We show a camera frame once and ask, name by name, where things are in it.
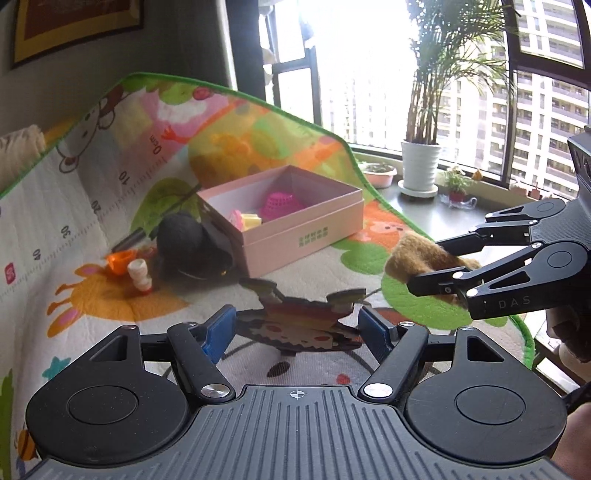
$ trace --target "framed picture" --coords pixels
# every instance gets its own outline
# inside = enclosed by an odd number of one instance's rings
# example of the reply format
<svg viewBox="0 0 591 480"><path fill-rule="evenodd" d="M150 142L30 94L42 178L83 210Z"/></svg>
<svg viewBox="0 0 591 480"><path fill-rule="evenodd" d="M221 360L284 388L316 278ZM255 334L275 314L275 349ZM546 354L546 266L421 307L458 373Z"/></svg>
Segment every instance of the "framed picture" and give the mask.
<svg viewBox="0 0 591 480"><path fill-rule="evenodd" d="M143 23L143 0L19 0L12 65Z"/></svg>

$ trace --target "orange toy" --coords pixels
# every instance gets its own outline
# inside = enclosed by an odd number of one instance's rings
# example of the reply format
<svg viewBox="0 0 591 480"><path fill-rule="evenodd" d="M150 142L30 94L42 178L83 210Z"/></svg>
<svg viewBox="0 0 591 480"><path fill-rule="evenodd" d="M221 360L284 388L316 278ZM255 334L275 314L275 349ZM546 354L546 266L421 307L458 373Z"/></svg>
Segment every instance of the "orange toy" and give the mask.
<svg viewBox="0 0 591 480"><path fill-rule="evenodd" d="M118 276L127 275L127 265L138 258L137 250L124 250L106 256L109 269Z"/></svg>

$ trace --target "colorful mat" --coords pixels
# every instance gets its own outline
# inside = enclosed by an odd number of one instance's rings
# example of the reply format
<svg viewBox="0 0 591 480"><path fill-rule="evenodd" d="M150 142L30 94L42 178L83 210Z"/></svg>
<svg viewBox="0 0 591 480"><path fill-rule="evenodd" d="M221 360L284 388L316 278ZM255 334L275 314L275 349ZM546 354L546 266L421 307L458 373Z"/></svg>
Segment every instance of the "colorful mat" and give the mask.
<svg viewBox="0 0 591 480"><path fill-rule="evenodd" d="M27 401L114 328L135 322L142 333L160 333L181 321L205 321L224 304L261 308L235 275L206 283L155 278L156 291L137 296L131 280L109 274L103 258L130 232L151 231L162 212L197 183L210 187L284 164L358 186L365 199L362 231L266 276L286 296L325 300L347 288L381 288L368 300L393 322L410 319L436 332L472 324L531 362L531 337L518 319L472 322L465 311L413 297L384 275L400 235L418 229L365 181L342 139L222 87L135 74L111 89L0 199L4 480L37 461L24 424ZM199 215L194 198L182 208ZM356 311L345 323L356 324ZM281 332L264 335L280 338ZM376 366L364 346L289 356L242 337L219 364L237 390L247 383L358 387ZM167 374L162 365L147 368Z"/></svg>

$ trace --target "black robotic gripper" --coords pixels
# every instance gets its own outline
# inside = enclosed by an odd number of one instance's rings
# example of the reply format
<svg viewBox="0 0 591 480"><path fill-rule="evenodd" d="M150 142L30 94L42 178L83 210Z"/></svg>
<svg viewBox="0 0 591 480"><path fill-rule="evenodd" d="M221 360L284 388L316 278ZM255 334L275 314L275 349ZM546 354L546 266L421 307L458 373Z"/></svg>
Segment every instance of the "black robotic gripper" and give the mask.
<svg viewBox="0 0 591 480"><path fill-rule="evenodd" d="M235 322L225 306L202 325L104 338L29 402L43 461L27 478L567 479L548 459L562 399L472 327L431 335L363 307L359 330L380 365L357 392L248 385L237 397L215 367ZM177 384L145 361L170 362ZM452 367L418 383L433 361Z"/></svg>

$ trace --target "pink box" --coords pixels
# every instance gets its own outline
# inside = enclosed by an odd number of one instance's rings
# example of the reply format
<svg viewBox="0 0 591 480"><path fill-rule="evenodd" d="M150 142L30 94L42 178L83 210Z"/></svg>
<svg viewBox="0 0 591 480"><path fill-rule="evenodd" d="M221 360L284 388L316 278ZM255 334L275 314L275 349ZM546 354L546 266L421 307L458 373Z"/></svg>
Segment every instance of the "pink box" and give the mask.
<svg viewBox="0 0 591 480"><path fill-rule="evenodd" d="M294 194L305 207L241 232L233 210L258 213L272 192ZM298 167L273 168L197 192L201 214L228 236L238 267L260 277L363 228L359 188Z"/></svg>

